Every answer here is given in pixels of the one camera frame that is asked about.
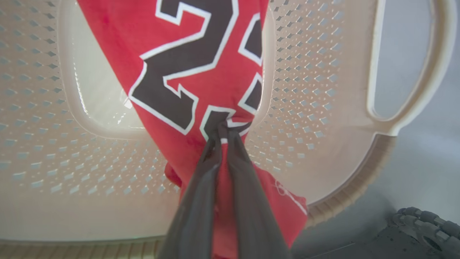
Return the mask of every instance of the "basket handle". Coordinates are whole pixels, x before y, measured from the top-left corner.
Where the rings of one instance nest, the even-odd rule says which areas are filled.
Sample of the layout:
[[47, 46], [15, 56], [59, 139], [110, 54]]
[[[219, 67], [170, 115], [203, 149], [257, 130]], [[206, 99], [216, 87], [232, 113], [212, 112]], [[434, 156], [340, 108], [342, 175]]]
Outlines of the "basket handle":
[[[379, 0], [374, 31], [381, 32], [385, 0]], [[441, 84], [452, 56], [457, 26], [455, 0], [431, 0], [430, 42], [423, 69], [411, 94], [398, 113], [391, 118], [382, 118], [374, 108], [377, 61], [380, 49], [380, 34], [373, 42], [371, 72], [367, 97], [367, 111], [375, 123], [378, 133], [397, 136], [399, 130], [417, 117]]]

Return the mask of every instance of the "red fabric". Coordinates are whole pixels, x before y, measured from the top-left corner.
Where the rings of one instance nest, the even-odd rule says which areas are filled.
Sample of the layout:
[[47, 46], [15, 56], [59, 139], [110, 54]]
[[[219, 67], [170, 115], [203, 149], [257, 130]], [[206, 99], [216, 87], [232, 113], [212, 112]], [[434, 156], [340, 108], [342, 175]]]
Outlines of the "red fabric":
[[[200, 31], [203, 18], [184, 12], [180, 25], [155, 16], [155, 0], [78, 0], [100, 47], [118, 80], [128, 93], [143, 68], [141, 54], [163, 44]], [[239, 15], [217, 66], [199, 74], [172, 79], [199, 98], [195, 122], [186, 134], [173, 129], [142, 107], [133, 104], [144, 126], [162, 151], [168, 164], [165, 174], [181, 187], [182, 194], [206, 144], [200, 123], [208, 105], [236, 110], [233, 121], [251, 122], [253, 115], [238, 106], [238, 101], [262, 67], [238, 53], [238, 47], [254, 14], [261, 13], [263, 24], [268, 0], [239, 0]], [[231, 180], [222, 145], [223, 164], [218, 175], [213, 249], [217, 257], [237, 258], [236, 225], [233, 213]], [[285, 191], [273, 176], [255, 167], [272, 211], [289, 246], [303, 229], [307, 216], [305, 199]]]

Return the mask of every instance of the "laundry basket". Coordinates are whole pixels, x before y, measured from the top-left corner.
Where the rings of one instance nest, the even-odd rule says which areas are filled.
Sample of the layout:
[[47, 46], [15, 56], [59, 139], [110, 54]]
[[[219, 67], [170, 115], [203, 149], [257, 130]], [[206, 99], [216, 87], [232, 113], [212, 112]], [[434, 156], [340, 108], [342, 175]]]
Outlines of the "laundry basket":
[[[246, 147], [281, 194], [284, 186], [307, 199], [307, 226], [364, 193], [449, 63], [455, 2], [432, 0], [420, 77], [400, 111], [380, 118], [373, 103], [384, 6], [270, 3], [262, 100]], [[0, 51], [0, 255], [22, 245], [42, 254], [153, 254], [156, 238], [139, 238], [166, 233], [179, 188], [76, 0], [1, 1]]]

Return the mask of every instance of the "clothing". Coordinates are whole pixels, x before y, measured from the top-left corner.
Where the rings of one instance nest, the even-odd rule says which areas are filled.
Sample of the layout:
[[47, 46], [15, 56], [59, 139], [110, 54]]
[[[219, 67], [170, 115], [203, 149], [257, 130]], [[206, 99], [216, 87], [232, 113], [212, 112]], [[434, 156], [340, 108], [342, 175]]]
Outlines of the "clothing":
[[[227, 120], [244, 141], [262, 93], [266, 0], [78, 0], [145, 128], [187, 188], [210, 132]], [[213, 250], [237, 257], [232, 185], [222, 141]], [[286, 243], [306, 220], [305, 199], [255, 166]]]

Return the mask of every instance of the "red jersey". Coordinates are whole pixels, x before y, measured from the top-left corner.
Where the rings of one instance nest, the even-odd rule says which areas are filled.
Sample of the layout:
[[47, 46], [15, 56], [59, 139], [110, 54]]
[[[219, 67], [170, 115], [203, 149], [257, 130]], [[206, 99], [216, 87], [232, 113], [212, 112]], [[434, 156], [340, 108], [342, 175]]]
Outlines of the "red jersey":
[[[79, 0], [145, 128], [168, 160], [166, 176], [187, 188], [208, 134], [222, 121], [244, 141], [262, 93], [267, 0]], [[218, 174], [213, 251], [237, 257], [226, 139]], [[255, 167], [291, 246], [307, 220], [305, 199]]]

